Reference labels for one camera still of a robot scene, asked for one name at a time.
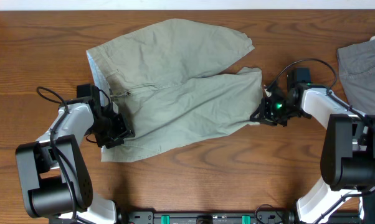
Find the khaki green shorts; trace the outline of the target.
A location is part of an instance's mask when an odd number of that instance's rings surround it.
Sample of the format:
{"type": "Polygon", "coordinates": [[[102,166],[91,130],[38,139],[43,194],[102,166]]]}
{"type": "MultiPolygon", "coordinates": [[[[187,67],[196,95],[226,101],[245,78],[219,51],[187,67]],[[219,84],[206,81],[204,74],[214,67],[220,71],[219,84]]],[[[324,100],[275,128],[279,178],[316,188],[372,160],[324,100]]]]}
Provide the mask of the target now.
{"type": "Polygon", "coordinates": [[[168,19],[87,50],[97,87],[134,131],[102,148],[104,162],[135,162],[228,136],[250,124],[262,99],[262,71],[226,70],[253,51],[243,32],[168,19]]]}

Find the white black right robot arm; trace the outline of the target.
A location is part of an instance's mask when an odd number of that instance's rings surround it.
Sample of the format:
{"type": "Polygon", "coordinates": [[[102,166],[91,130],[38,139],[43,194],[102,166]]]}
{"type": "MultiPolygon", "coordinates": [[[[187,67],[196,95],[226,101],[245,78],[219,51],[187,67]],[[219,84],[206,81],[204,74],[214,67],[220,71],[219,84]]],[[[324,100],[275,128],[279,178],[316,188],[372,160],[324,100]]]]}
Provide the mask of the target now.
{"type": "Polygon", "coordinates": [[[321,177],[299,198],[282,223],[326,223],[345,201],[375,194],[375,115],[354,109],[327,86],[311,81],[308,68],[287,75],[284,94],[273,82],[250,120],[286,126],[291,118],[315,118],[326,135],[320,160],[321,177]]]}

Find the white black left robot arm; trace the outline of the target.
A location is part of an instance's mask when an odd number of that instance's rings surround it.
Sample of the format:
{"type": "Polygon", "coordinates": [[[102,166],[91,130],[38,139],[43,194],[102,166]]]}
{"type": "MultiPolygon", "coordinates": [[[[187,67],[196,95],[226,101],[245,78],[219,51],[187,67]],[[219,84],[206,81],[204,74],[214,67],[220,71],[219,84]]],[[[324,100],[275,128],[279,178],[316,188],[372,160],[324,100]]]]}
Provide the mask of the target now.
{"type": "Polygon", "coordinates": [[[24,208],[32,218],[50,223],[121,223],[116,203],[93,191],[80,145],[89,135],[98,147],[120,146],[135,133],[109,101],[103,106],[103,90],[92,84],[77,86],[77,97],[58,96],[58,116],[34,142],[16,149],[24,208]]]}

